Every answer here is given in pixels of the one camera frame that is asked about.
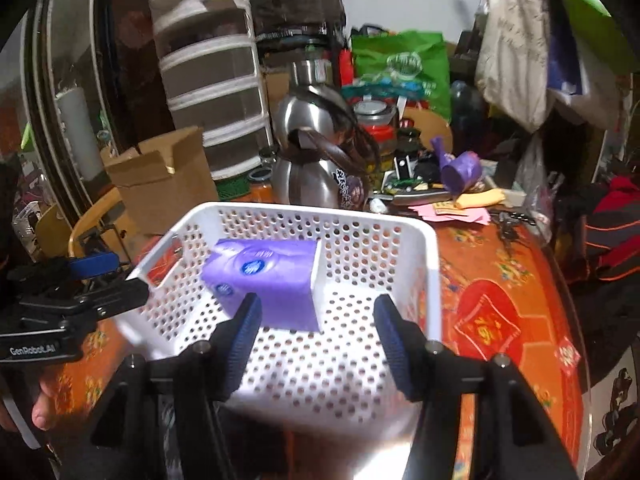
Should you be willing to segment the person's left hand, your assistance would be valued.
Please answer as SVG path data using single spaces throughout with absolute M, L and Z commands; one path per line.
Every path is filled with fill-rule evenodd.
M 32 406 L 32 423 L 42 431 L 48 431 L 55 425 L 55 393 L 55 374 L 50 370 L 45 370 L 39 378 L 38 396 Z M 3 402 L 0 403 L 0 418 L 1 427 L 4 430 L 17 432 L 14 421 L 6 410 L 6 406 Z

